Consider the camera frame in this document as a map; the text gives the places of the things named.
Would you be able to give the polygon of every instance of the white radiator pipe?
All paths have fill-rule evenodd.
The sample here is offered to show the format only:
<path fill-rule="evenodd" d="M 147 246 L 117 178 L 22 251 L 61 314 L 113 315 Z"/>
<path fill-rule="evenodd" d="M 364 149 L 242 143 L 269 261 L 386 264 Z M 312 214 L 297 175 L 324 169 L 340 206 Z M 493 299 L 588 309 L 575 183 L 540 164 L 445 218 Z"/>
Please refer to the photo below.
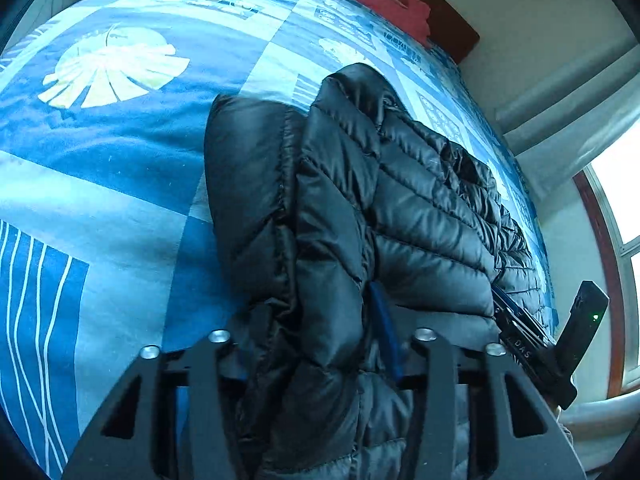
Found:
<path fill-rule="evenodd" d="M 640 390 L 613 399 L 585 402 L 560 415 L 574 436 L 575 452 L 586 471 L 611 462 L 640 418 Z"/>

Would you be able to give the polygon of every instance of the white leaf print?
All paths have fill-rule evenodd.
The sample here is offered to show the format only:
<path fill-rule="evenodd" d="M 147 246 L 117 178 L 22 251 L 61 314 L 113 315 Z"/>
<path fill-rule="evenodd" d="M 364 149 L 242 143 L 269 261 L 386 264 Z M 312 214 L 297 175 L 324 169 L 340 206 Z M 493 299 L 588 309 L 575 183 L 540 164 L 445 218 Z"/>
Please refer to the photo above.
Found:
<path fill-rule="evenodd" d="M 542 287 L 542 292 L 546 292 L 546 274 L 542 269 L 542 265 L 540 264 L 540 260 L 536 254 L 533 255 L 533 263 L 536 266 L 536 271 L 538 272 L 538 276 L 540 277 L 540 287 Z"/>
<path fill-rule="evenodd" d="M 486 164 L 491 170 L 492 175 L 494 176 L 495 187 L 497 187 L 498 193 L 502 197 L 502 200 L 503 201 L 508 200 L 509 191 L 507 190 L 507 187 L 504 185 L 504 180 L 502 179 L 502 175 L 500 174 L 498 169 L 495 167 L 495 164 L 493 163 L 493 161 L 487 160 Z"/>
<path fill-rule="evenodd" d="M 56 108 L 70 108 L 87 87 L 82 108 L 140 97 L 184 72 L 190 60 L 174 55 L 174 46 L 154 30 L 114 26 L 67 49 L 55 72 L 42 80 L 44 86 L 55 85 L 38 98 Z"/>
<path fill-rule="evenodd" d="M 377 70 L 377 67 L 361 52 L 354 49 L 352 46 L 347 45 L 341 41 L 330 40 L 329 38 L 322 38 L 318 40 L 322 49 L 331 56 L 335 57 L 342 65 L 347 66 L 353 63 L 364 63 L 372 66 Z"/>
<path fill-rule="evenodd" d="M 334 9 L 337 12 L 340 12 L 344 16 L 355 16 L 356 15 L 354 12 L 351 12 L 346 6 L 341 5 L 336 0 L 322 0 L 322 2 L 325 4 L 325 6 L 331 8 L 331 9 Z"/>

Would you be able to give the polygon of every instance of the bedroom wall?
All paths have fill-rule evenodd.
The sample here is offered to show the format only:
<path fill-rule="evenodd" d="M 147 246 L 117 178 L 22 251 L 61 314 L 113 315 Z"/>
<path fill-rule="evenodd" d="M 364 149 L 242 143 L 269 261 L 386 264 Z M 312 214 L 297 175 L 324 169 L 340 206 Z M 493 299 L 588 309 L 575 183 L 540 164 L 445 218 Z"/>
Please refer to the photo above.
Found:
<path fill-rule="evenodd" d="M 607 291 L 604 271 L 587 211 L 573 180 L 567 181 L 538 206 L 538 220 L 556 294 L 559 334 L 569 318 L 569 310 L 582 280 L 593 280 Z M 610 356 L 611 336 L 607 313 L 575 371 L 574 381 L 578 389 L 576 402 L 607 398 Z"/>
<path fill-rule="evenodd" d="M 492 123 L 496 108 L 565 63 L 632 37 L 611 0 L 447 1 L 480 34 L 461 69 Z"/>

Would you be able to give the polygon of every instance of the silver screw head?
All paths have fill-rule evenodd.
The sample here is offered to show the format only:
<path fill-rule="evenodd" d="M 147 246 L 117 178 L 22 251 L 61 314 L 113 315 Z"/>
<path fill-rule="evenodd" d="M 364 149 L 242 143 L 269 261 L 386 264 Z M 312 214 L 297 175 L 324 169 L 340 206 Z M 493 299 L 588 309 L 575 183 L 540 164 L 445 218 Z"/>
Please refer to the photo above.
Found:
<path fill-rule="evenodd" d="M 500 343 L 489 343 L 484 350 L 492 356 L 495 357 L 499 357 L 501 355 L 505 355 L 507 353 L 507 351 L 505 350 L 504 346 L 502 346 Z"/>
<path fill-rule="evenodd" d="M 145 346 L 140 351 L 140 357 L 143 359 L 155 359 L 160 355 L 160 349 L 156 345 Z"/>
<path fill-rule="evenodd" d="M 231 339 L 231 334 L 227 330 L 214 330 L 209 334 L 209 341 L 212 343 L 225 343 Z"/>
<path fill-rule="evenodd" d="M 431 330 L 430 328 L 418 328 L 416 329 L 416 331 L 414 332 L 414 337 L 418 340 L 418 341 L 433 341 L 434 339 L 436 339 L 438 336 L 436 335 L 436 333 Z"/>

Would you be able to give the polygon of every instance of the white curtain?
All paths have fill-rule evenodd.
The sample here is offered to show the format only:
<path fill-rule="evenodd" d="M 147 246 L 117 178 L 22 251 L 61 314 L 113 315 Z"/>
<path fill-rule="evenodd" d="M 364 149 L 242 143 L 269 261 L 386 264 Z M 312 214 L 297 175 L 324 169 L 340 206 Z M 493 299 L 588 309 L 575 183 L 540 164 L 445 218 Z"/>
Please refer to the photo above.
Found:
<path fill-rule="evenodd" d="M 640 120 L 640 45 L 622 38 L 496 113 L 536 202 Z"/>

